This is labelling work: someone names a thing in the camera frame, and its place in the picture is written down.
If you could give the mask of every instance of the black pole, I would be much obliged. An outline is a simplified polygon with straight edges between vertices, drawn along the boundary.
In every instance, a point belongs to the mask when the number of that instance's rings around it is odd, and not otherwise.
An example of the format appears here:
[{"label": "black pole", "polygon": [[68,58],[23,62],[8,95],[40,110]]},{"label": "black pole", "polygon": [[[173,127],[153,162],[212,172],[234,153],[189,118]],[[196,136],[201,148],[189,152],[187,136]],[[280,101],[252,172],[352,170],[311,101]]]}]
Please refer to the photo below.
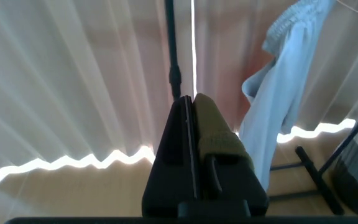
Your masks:
[{"label": "black pole", "polygon": [[342,153],[342,151],[347,147],[347,145],[349,145],[349,143],[354,139],[357,133],[358,133],[358,122],[353,127],[348,137],[345,138],[345,140],[343,140],[343,142],[340,145],[338,145],[338,147],[336,148],[334,153],[329,157],[327,162],[324,163],[324,165],[320,168],[320,170],[318,171],[320,175],[323,175],[324,172],[327,171],[329,166],[336,160],[336,158]]},{"label": "black pole", "polygon": [[178,66],[177,41],[175,37],[175,14],[173,11],[173,0],[165,0],[165,16],[167,20],[169,59],[171,67],[169,71],[169,82],[171,83],[172,96],[174,100],[180,98],[181,74]]}]

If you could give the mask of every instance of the black cable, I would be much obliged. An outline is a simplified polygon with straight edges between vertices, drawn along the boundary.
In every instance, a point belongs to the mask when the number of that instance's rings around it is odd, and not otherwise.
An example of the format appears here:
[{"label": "black cable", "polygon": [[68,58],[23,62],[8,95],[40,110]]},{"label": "black cable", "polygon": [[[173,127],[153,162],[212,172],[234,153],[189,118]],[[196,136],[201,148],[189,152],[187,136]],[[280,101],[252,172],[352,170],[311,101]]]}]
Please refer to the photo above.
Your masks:
[{"label": "black cable", "polygon": [[165,16],[168,30],[168,46],[171,67],[169,71],[169,82],[171,83],[172,96],[174,100],[180,98],[181,73],[178,66],[177,41],[175,37],[175,14],[173,11],[173,0],[165,0]]}]

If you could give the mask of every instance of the clothesline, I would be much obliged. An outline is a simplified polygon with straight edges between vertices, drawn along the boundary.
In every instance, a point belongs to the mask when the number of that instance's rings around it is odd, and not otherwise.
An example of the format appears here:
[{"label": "clothesline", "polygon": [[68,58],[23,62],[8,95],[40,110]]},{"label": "clothesline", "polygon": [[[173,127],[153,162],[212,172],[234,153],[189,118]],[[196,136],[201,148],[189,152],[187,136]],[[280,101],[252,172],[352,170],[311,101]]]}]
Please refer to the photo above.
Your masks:
[{"label": "clothesline", "polygon": [[336,0],[338,3],[342,4],[343,6],[345,6],[346,8],[354,11],[355,13],[358,14],[358,10],[354,9],[353,7],[350,7],[349,5],[345,4],[344,2],[342,2],[341,0]]}]

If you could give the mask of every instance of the black metal bar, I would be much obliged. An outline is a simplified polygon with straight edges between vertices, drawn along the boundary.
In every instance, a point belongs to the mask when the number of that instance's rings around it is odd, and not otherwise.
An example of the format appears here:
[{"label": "black metal bar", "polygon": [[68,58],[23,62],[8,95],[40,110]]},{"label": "black metal bar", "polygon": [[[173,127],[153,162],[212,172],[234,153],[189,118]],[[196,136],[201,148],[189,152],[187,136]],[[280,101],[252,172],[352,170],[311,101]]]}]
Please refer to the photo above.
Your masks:
[{"label": "black metal bar", "polygon": [[169,71],[169,82],[171,83],[172,96],[174,100],[180,98],[181,73],[178,66],[177,41],[175,37],[175,13],[173,0],[165,0],[165,16],[167,19],[169,59],[171,67]]},{"label": "black metal bar", "polygon": [[327,202],[329,208],[335,215],[343,215],[344,210],[341,207],[341,205],[336,200],[334,194],[331,192],[331,190],[328,188],[327,184],[323,180],[321,174],[317,171],[317,169],[314,167],[313,162],[310,160],[308,155],[306,154],[305,150],[298,146],[295,149],[296,154],[301,159],[302,162],[308,163],[308,165],[305,166],[306,170],[308,171],[310,177],[313,179],[313,182],[316,184],[318,191],[321,193],[321,196],[325,199]]},{"label": "black metal bar", "polygon": [[294,199],[294,198],[309,197],[309,196],[314,196],[314,195],[319,195],[319,194],[320,194],[320,192],[318,190],[309,190],[309,191],[305,191],[305,192],[290,193],[290,194],[285,194],[285,195],[274,195],[274,196],[270,196],[269,200],[271,202],[276,202],[279,200],[290,200],[290,199]]},{"label": "black metal bar", "polygon": [[345,140],[343,140],[343,142],[340,143],[340,145],[338,145],[338,147],[336,148],[334,153],[329,157],[327,162],[325,162],[324,165],[320,168],[320,170],[318,171],[319,175],[323,175],[324,172],[327,171],[329,166],[336,160],[336,158],[342,153],[342,151],[347,147],[347,145],[349,145],[349,143],[352,141],[352,139],[354,138],[354,136],[356,136],[357,133],[358,133],[358,122],[353,127],[348,137],[345,138]]},{"label": "black metal bar", "polygon": [[303,162],[298,162],[298,163],[294,163],[294,164],[285,164],[285,165],[280,165],[280,166],[273,166],[273,167],[270,168],[270,171],[289,169],[289,168],[295,168],[295,167],[302,167],[302,166],[305,166],[305,165],[306,164],[304,164]]}]

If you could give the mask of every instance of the olive green fabric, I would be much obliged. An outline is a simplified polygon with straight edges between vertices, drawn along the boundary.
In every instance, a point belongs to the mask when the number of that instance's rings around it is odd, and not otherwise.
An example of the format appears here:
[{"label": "olive green fabric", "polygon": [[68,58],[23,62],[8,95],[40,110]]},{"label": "olive green fabric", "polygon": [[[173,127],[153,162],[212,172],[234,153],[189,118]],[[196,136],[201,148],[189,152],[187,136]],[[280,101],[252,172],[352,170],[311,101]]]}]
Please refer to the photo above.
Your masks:
[{"label": "olive green fabric", "polygon": [[196,110],[198,136],[198,151],[200,160],[208,153],[233,154],[243,156],[249,161],[249,166],[254,170],[252,159],[246,152],[240,139],[226,124],[215,102],[204,94],[197,94],[193,105]]}]

